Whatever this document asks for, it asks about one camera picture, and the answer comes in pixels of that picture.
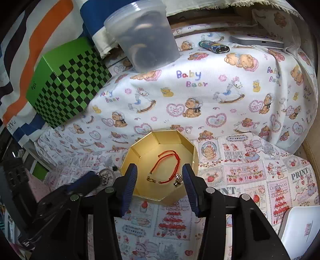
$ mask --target checkered pattern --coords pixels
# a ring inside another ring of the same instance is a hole
[[[34,107],[51,127],[56,128],[82,112],[111,78],[100,60],[93,48],[50,75]]]

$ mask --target white device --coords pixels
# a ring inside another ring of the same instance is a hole
[[[320,206],[293,207],[284,215],[279,238],[290,259],[306,252],[320,229]]]
[[[273,40],[258,34],[231,35],[230,39],[241,45],[260,45],[277,50],[282,50],[284,48],[284,43],[282,41]]]

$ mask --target green and black checkered box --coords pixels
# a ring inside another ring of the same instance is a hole
[[[83,111],[110,78],[96,50],[79,38],[41,57],[26,97],[55,128]]]

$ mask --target silver screw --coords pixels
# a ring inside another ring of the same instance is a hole
[[[206,191],[207,193],[212,194],[212,193],[214,193],[216,190],[215,190],[215,188],[213,188],[213,187],[207,187],[207,188],[205,189],[205,191]]]
[[[79,198],[79,195],[78,195],[78,194],[72,194],[72,195],[70,196],[70,200],[71,200],[71,201],[76,201],[78,198]]]
[[[104,191],[105,191],[106,193],[112,193],[114,190],[115,190],[114,187],[106,187],[106,188],[104,189]]]
[[[244,200],[250,200],[250,196],[248,194],[242,194],[241,197],[244,199]]]

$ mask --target lighter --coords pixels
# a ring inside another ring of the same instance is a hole
[[[227,53],[230,51],[228,46],[225,46],[218,42],[212,42],[212,41],[201,41],[199,42],[199,46],[217,54]]]

